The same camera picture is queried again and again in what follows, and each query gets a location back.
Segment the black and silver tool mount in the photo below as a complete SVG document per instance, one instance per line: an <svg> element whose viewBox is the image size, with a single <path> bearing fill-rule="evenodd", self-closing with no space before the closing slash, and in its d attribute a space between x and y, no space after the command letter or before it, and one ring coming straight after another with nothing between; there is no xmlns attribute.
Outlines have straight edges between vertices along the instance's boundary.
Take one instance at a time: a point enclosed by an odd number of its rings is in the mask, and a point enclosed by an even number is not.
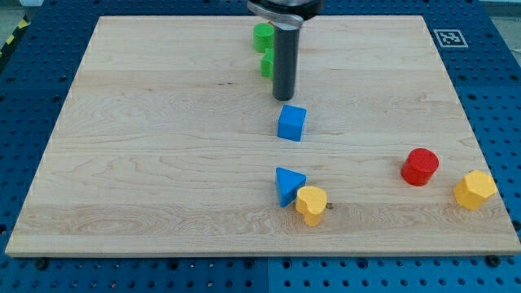
<svg viewBox="0 0 521 293"><path fill-rule="evenodd" d="M301 28L303 23L319 15L323 0L248 0L247 9L274 24Z"/></svg>

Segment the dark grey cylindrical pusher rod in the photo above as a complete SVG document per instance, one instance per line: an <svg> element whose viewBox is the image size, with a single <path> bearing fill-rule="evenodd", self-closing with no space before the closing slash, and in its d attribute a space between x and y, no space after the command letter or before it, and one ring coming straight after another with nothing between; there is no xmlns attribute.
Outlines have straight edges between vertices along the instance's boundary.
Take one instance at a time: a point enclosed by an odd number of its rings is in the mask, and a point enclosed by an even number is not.
<svg viewBox="0 0 521 293"><path fill-rule="evenodd" d="M295 93L299 38L298 28L274 24L273 96L279 101L288 101Z"/></svg>

